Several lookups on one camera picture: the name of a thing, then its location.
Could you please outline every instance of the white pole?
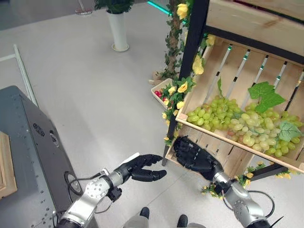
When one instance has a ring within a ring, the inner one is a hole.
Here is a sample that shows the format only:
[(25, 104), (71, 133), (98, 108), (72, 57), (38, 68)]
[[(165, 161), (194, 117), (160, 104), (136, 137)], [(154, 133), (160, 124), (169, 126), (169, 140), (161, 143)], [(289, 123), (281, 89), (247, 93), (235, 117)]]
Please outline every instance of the white pole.
[(17, 47), (16, 44), (14, 44), (14, 50), (15, 50), (16, 60), (17, 60), (17, 63), (18, 63), (18, 66), (19, 66), (19, 69), (20, 69), (20, 72), (21, 72), (21, 75), (22, 75), (24, 85), (25, 85), (25, 89), (28, 93), (28, 97), (38, 107), (38, 103), (37, 103), (34, 91), (33, 91), (32, 86), (30, 84), (27, 71), (24, 67), (21, 55), (19, 53), (19, 50), (18, 50), (18, 47)]

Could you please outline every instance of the artificial leaf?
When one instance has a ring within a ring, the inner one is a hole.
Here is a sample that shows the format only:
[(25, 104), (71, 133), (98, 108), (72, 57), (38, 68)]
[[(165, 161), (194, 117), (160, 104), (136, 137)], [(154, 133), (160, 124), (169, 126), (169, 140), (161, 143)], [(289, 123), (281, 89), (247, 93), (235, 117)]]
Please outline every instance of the artificial leaf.
[(219, 94), (220, 94), (222, 97), (224, 97), (224, 96), (223, 96), (223, 92), (222, 92), (222, 77), (220, 77), (219, 80), (218, 80), (218, 90), (219, 90)]
[(281, 132), (279, 134), (279, 138), (287, 142), (290, 142), (290, 140), (294, 137), (302, 135), (302, 132), (288, 121), (281, 122), (280, 129)]
[(274, 90), (262, 97), (262, 101), (260, 104), (256, 107), (256, 111), (259, 113), (263, 113), (268, 108), (271, 108), (273, 106), (279, 105), (283, 103), (285, 99), (281, 97), (279, 94), (276, 94)]
[(261, 82), (249, 88), (248, 91), (251, 99), (258, 99), (259, 97), (264, 97), (268, 93), (273, 92), (273, 89), (274, 86), (270, 85), (268, 82)]

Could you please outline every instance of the person's shoe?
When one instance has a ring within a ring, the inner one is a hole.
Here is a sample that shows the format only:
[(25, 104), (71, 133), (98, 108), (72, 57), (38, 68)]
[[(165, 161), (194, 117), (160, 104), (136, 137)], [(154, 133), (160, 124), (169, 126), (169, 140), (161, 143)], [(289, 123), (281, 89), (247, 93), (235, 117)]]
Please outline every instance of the person's shoe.
[(188, 226), (188, 217), (187, 215), (181, 215), (177, 223), (178, 228), (184, 228)]
[(144, 207), (144, 208), (141, 210), (141, 213), (140, 213), (139, 215), (140, 215), (140, 216), (144, 216), (144, 217), (146, 217), (147, 219), (149, 219), (149, 215), (150, 215), (150, 210), (149, 210), (149, 208)]

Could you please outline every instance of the wooden slat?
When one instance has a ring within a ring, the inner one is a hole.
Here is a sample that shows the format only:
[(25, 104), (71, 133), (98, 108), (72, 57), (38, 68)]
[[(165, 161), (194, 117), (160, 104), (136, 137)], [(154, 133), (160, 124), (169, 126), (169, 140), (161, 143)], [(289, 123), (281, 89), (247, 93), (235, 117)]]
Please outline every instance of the wooden slat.
[(304, 1), (302, 0), (241, 0), (254, 6), (283, 13), (304, 20)]
[(17, 191), (9, 143), (9, 137), (0, 132), (0, 169), (3, 180), (0, 199)]
[(304, 56), (304, 26), (271, 13), (211, 0), (207, 25)]

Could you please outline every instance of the white floor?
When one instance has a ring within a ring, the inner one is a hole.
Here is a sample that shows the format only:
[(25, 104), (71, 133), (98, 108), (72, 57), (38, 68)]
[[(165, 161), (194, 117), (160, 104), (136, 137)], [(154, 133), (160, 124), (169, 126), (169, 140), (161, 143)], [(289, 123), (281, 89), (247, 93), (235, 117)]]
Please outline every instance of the white floor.
[[(162, 155), (167, 126), (147, 81), (163, 66), (166, 19), (155, 8), (136, 4), (126, 15), (130, 50), (125, 53), (111, 50), (104, 10), (87, 18), (71, 15), (0, 31), (0, 57), (12, 54), (13, 44), (19, 46), (38, 104), (56, 125), (79, 177), (103, 167), (112, 170), (134, 152)], [(24, 89), (16, 67), (14, 59), (0, 62), (0, 88), (14, 84)], [(200, 194), (207, 181), (171, 162), (165, 169), (168, 175), (158, 182), (125, 183), (121, 198), (96, 215), (100, 228), (121, 228), (144, 206), (151, 210), (151, 228), (176, 227), (183, 213), (207, 228), (241, 228), (222, 201)], [(284, 215), (277, 228), (304, 227), (302, 176), (270, 177), (250, 188), (274, 198), (270, 223)], [(254, 198), (265, 213), (270, 210), (264, 197)]]

